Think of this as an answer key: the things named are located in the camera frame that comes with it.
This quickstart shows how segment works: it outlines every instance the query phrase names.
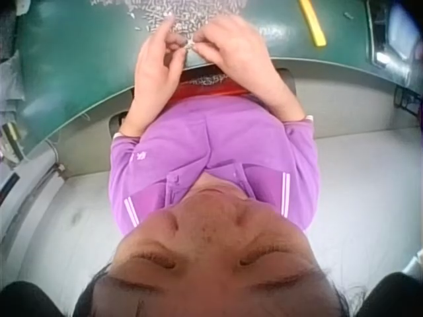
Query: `green workbench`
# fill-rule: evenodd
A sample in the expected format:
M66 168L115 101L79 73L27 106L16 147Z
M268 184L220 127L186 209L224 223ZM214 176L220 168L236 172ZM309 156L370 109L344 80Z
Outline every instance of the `green workbench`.
M259 27L275 59L333 63L396 82L368 61L362 1L313 0L313 6L327 37L323 48L315 47L296 0L249 0L241 15ZM137 53L148 35L140 16L128 17L125 5L32 0L28 14L19 18L17 38L26 93L17 121L26 153L87 110L132 87ZM204 65L196 54L188 54L188 68Z

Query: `purple polo shirt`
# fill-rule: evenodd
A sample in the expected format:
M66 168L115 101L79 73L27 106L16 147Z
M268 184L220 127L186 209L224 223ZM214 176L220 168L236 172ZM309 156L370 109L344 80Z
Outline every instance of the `purple polo shirt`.
M181 201L203 172L305 230L319 195L313 122L281 123L243 97L199 96L165 112L141 138L116 137L109 196L122 233Z

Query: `wrist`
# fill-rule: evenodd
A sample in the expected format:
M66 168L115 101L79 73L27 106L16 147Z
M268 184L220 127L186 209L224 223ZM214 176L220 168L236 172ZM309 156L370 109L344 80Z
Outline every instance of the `wrist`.
M134 100L120 127L120 132L127 137L141 137L154 120L155 116L143 111Z
M289 87L284 83L279 74L269 77L266 81L266 90L258 96L269 111L281 122L297 122L305 119L305 112L299 103L297 97L292 93Z

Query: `small logo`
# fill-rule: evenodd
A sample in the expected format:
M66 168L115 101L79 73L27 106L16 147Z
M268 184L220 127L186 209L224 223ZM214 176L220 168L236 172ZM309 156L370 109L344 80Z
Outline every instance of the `small logo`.
M145 160L146 156L147 156L147 153L144 151L141 153L137 153L137 160Z

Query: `shirt sleeve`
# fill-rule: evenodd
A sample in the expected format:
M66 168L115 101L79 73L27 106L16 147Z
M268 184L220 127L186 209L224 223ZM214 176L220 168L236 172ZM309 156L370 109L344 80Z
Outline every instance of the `shirt sleeve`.
M291 143L295 160L299 201L301 212L299 222L305 230L313 220L317 210L320 192L320 172L317 146L314 141L313 118L301 122L284 123L286 135Z
M109 200L112 206L112 213L122 232L126 231L123 219L123 201L126 195L125 183L128 165L134 158L135 147L139 138L124 137L115 135L110 151L110 177L109 177Z

